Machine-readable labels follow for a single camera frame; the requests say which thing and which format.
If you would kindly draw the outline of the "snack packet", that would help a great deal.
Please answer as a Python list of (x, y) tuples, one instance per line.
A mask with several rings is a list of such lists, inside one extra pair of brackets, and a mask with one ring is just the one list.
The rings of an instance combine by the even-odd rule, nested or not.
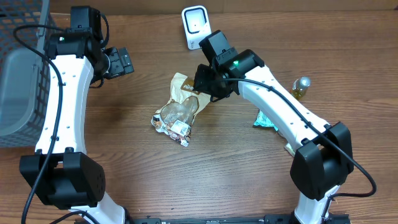
[(170, 82), (169, 101), (155, 112), (150, 122), (158, 133), (187, 147), (195, 117), (209, 102), (210, 95), (195, 91), (191, 78), (176, 73)]

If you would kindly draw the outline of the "teal tissue pack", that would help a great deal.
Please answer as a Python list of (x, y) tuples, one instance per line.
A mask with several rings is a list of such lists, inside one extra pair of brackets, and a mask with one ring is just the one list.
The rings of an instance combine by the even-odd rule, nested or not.
[(253, 126), (255, 128), (273, 128), (275, 131), (279, 130), (278, 127), (261, 110), (259, 110)]
[(292, 157), (295, 156), (296, 150), (295, 150), (289, 143), (287, 143), (287, 144), (284, 146), (284, 149), (285, 149)]

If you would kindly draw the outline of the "yellow liquid bottle silver cap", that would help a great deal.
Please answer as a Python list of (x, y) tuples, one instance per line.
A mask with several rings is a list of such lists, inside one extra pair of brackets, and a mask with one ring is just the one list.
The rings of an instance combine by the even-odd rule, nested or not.
[(311, 79), (309, 77), (298, 78), (294, 81), (290, 93), (296, 100), (300, 100), (305, 96), (310, 85)]

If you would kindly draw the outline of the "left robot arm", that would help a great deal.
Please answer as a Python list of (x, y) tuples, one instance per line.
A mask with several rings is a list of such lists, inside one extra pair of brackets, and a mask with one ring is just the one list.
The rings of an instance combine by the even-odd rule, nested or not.
[(84, 223), (131, 223), (126, 208), (106, 193), (104, 169), (86, 153), (84, 124), (90, 88), (132, 73), (125, 48), (108, 47), (109, 24), (89, 6), (73, 6), (67, 29), (53, 28), (40, 54), (50, 67), (50, 90), (44, 126), (19, 170), (30, 196), (44, 205), (79, 215)]

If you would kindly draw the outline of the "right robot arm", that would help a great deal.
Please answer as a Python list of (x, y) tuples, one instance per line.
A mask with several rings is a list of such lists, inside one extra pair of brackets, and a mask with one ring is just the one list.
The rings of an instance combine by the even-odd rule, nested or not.
[(328, 211), (329, 197), (352, 173), (351, 133), (341, 122), (330, 125), (306, 109), (273, 76), (252, 50), (241, 53), (217, 30), (199, 43), (208, 65), (199, 65), (194, 89), (218, 101), (232, 93), (259, 108), (290, 144), (290, 176), (300, 195), (290, 214), (267, 214), (264, 223), (349, 223), (348, 215)]

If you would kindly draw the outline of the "white barcode scanner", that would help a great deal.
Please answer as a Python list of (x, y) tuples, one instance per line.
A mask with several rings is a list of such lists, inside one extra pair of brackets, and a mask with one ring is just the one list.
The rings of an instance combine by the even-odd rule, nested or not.
[(206, 8), (201, 5), (186, 7), (181, 16), (188, 49), (199, 49), (199, 42), (211, 34), (210, 20)]

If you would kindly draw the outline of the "grey plastic shopping basket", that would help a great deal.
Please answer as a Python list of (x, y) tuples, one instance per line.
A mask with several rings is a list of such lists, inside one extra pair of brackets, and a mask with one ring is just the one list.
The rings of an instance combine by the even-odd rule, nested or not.
[(33, 146), (39, 140), (49, 96), (43, 52), (54, 24), (49, 0), (1, 1), (1, 147)]

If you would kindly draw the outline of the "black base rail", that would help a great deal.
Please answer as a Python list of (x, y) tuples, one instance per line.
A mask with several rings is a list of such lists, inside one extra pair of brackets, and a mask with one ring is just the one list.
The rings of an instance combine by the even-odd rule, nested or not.
[(292, 215), (265, 215), (257, 218), (207, 218), (207, 219), (174, 219), (161, 220), (160, 218), (135, 218), (127, 223), (130, 224), (289, 224), (299, 223), (293, 221)]

